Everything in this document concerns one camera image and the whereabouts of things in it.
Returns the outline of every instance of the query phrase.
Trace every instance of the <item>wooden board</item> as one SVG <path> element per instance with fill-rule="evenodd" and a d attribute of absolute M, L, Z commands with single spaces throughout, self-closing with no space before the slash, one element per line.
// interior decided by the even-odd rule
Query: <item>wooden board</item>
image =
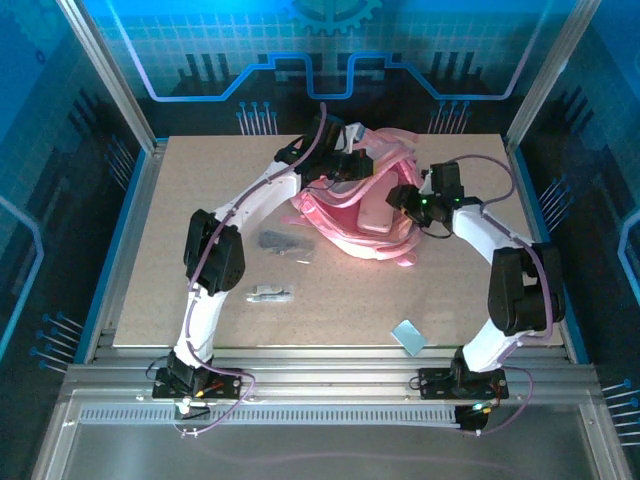
<path fill-rule="evenodd" d="M 211 211 L 257 178 L 280 147 L 294 137 L 172 137 L 160 169 L 133 274 L 117 327 L 116 346 L 172 346 L 186 307 L 182 256 L 189 219 Z M 421 135 L 420 166 L 482 153 L 507 158 L 498 135 Z M 496 197 L 509 178 L 482 160 L 461 162 L 467 195 Z M 518 195 L 492 205 L 505 223 L 528 234 Z M 390 331 L 409 319 L 429 345 L 469 341 L 487 320 L 489 265 L 458 238 L 425 237 L 419 262 L 402 268 L 393 261 L 350 257 L 315 230 L 281 224 L 295 214 L 287 204 L 261 226 L 315 242 L 310 264 L 261 249 L 257 235 L 245 247 L 247 270 L 223 307 L 217 346 L 396 345 Z M 293 285 L 290 303 L 248 303 L 254 285 Z M 554 344 L 560 344 L 557 335 Z"/>

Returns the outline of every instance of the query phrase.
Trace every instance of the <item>pink cloth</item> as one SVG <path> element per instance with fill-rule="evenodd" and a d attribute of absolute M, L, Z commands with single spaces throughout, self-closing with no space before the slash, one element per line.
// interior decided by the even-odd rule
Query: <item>pink cloth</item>
<path fill-rule="evenodd" d="M 394 128 L 378 131 L 366 130 L 361 142 L 354 149 L 365 148 L 374 160 L 374 175 L 356 182 L 345 182 L 328 190 L 304 189 L 291 199 L 301 213 L 299 218 L 283 218 L 284 223 L 313 226 L 336 246 L 357 258 L 395 259 L 401 266 L 414 265 L 417 256 L 411 252 L 421 239 L 420 230 L 413 222 L 396 212 L 388 235 L 360 232 L 356 222 L 360 211 L 360 199 L 386 172 L 398 174 L 400 185 L 421 184 L 416 167 L 414 150 L 400 138 L 414 143 L 418 136 L 412 132 Z M 324 188 L 324 180 L 313 182 L 311 187 Z"/>

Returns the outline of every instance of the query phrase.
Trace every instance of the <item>purple cable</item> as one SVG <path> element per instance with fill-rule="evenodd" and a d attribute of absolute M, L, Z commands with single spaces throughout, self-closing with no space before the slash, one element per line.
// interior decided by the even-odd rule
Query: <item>purple cable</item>
<path fill-rule="evenodd" d="M 496 221 L 493 217 L 491 217 L 489 215 L 486 215 L 484 213 L 484 210 L 487 207 L 487 205 L 490 205 L 492 203 L 501 202 L 501 201 L 506 200 L 507 198 L 509 198 L 511 195 L 513 195 L 513 192 L 515 192 L 515 190 L 516 190 L 516 182 L 515 182 L 515 179 L 513 178 L 513 173 L 511 172 L 511 169 L 509 169 L 509 167 L 507 167 L 500 160 L 498 160 L 496 158 L 493 158 L 493 157 L 490 157 L 488 155 L 481 155 L 481 154 L 460 155 L 459 157 L 452 158 L 451 160 L 448 160 L 445 163 L 453 163 L 453 162 L 457 162 L 458 160 L 465 160 L 465 159 L 468 159 L 468 158 L 480 158 L 482 160 L 488 160 L 488 161 L 490 161 L 492 163 L 495 163 L 500 168 L 502 168 L 505 172 L 507 172 L 507 175 L 509 175 L 509 178 L 511 179 L 511 188 L 509 189 L 509 191 L 506 194 L 504 194 L 504 195 L 502 195 L 500 197 L 496 197 L 496 198 L 492 198 L 490 200 L 487 200 L 486 202 L 482 203 L 482 205 L 480 205 L 480 215 L 482 215 L 482 218 L 487 220 L 487 222 L 489 222 L 491 225 L 493 225 L 497 230 L 499 230 L 504 235 L 506 235 L 511 240 L 513 240 L 514 243 L 516 243 L 517 245 L 519 245 L 522 248 L 524 248 L 525 251 L 527 252 L 527 254 L 533 260 L 533 264 L 535 265 L 536 271 L 538 272 L 538 277 L 540 278 L 540 286 L 542 287 L 542 299 L 544 301 L 544 313 L 545 313 L 546 327 L 545 327 L 544 335 L 541 335 L 541 336 L 526 336 L 526 337 L 521 337 L 521 338 L 522 338 L 523 342 L 529 343 L 529 344 L 546 343 L 551 339 L 551 336 L 553 335 L 553 308 L 552 308 L 552 305 L 551 305 L 551 289 L 549 288 L 549 280 L 547 278 L 546 272 L 544 271 L 544 267 L 542 265 L 542 261 L 540 260 L 540 257 L 538 257 L 538 255 L 533 250 L 533 248 L 531 248 L 530 245 L 528 245 L 526 242 L 522 241 L 519 237 L 517 237 L 515 235 L 512 236 L 511 232 L 507 228 L 505 228 L 504 225 L 502 225 L 500 222 Z"/>
<path fill-rule="evenodd" d="M 193 291 L 193 286 L 195 285 L 198 277 L 200 276 L 200 273 L 202 272 L 202 268 L 204 267 L 204 263 L 205 263 L 207 257 L 209 256 L 209 253 L 211 253 L 211 249 L 213 248 L 213 245 L 215 244 L 215 241 L 218 239 L 218 237 L 222 233 L 222 229 L 225 227 L 227 222 L 229 222 L 231 217 L 233 217 L 235 212 L 238 210 L 238 208 L 240 208 L 240 206 L 244 203 L 244 201 L 247 198 L 249 198 L 260 187 L 262 187 L 262 186 L 264 186 L 264 185 L 266 185 L 268 183 L 271 183 L 276 178 L 278 178 L 278 177 L 290 172 L 294 168 L 296 168 L 298 165 L 300 165 L 302 162 L 304 162 L 307 158 L 309 158 L 309 155 L 311 155 L 311 153 L 313 153 L 315 148 L 318 146 L 318 142 L 320 141 L 320 136 L 322 134 L 322 131 L 324 130 L 324 125 L 325 125 L 326 120 L 327 120 L 327 106 L 326 106 L 326 104 L 324 102 L 320 103 L 320 112 L 322 113 L 322 116 L 320 118 L 320 125 L 318 126 L 318 131 L 316 133 L 315 138 L 313 139 L 313 142 L 311 143 L 311 145 L 307 149 L 307 151 L 304 152 L 302 154 L 302 156 L 298 160 L 293 162 L 291 165 L 288 165 L 287 167 L 283 168 L 282 170 L 274 173 L 273 175 L 268 176 L 267 178 L 263 179 L 262 181 L 256 183 L 251 188 L 249 188 L 238 199 L 238 201 L 227 212 L 227 214 L 224 216 L 224 218 L 222 219 L 222 221 L 220 222 L 218 227 L 215 229 L 215 231 L 211 235 L 211 238 L 207 242 L 207 245 L 206 245 L 204 251 L 202 252 L 202 256 L 200 258 L 200 261 L 198 262 L 198 265 L 197 265 L 195 271 L 193 272 L 193 275 L 192 275 L 192 277 L 191 277 L 191 279 L 189 281 L 189 287 L 188 287 L 188 291 L 189 292 Z M 240 396 L 238 401 L 236 403 L 234 403 L 233 406 L 224 413 L 224 415 L 222 415 L 220 418 L 218 418 L 216 421 L 214 421 L 210 425 L 207 425 L 206 427 L 201 428 L 199 430 L 193 430 L 191 432 L 188 432 L 186 429 L 180 430 L 177 426 L 175 427 L 183 435 L 191 435 L 191 436 L 194 436 L 194 437 L 197 436 L 200 433 L 208 432 L 209 430 L 211 430 L 212 428 L 217 427 L 222 422 L 224 422 L 227 418 L 229 418 L 229 416 L 231 416 L 231 414 L 233 414 L 233 412 L 240 406 L 240 404 L 242 404 L 242 402 L 244 402 L 247 399 L 247 397 L 251 394 L 251 391 L 253 390 L 253 388 L 255 387 L 255 384 L 256 384 L 256 377 L 254 375 L 250 374 L 250 373 L 235 372 L 235 371 L 231 371 L 231 370 L 223 370 L 223 369 L 220 369 L 220 368 L 215 368 L 215 367 L 212 367 L 211 365 L 207 364 L 206 362 L 203 362 L 202 360 L 200 360 L 200 358 L 198 357 L 198 355 L 196 353 L 196 350 L 195 350 L 193 344 L 191 343 L 191 340 L 189 340 L 191 338 L 191 335 L 189 334 L 190 327 L 191 327 L 191 314 L 193 313 L 193 308 L 195 307 L 196 302 L 197 302 L 197 299 L 194 299 L 191 302 L 191 305 L 189 306 L 189 311 L 187 312 L 187 318 L 185 320 L 185 334 L 186 334 L 185 336 L 187 338 L 186 343 L 187 343 L 187 348 L 189 349 L 189 353 L 191 353 L 191 355 L 193 356 L 193 358 L 195 359 L 195 361 L 197 363 L 199 363 L 202 367 L 206 368 L 210 372 L 217 373 L 218 375 L 227 375 L 227 376 L 233 376 L 233 377 L 240 375 L 240 376 L 249 378 L 251 383 L 249 384 L 249 387 L 247 388 L 247 390 L 242 394 L 242 396 Z"/>

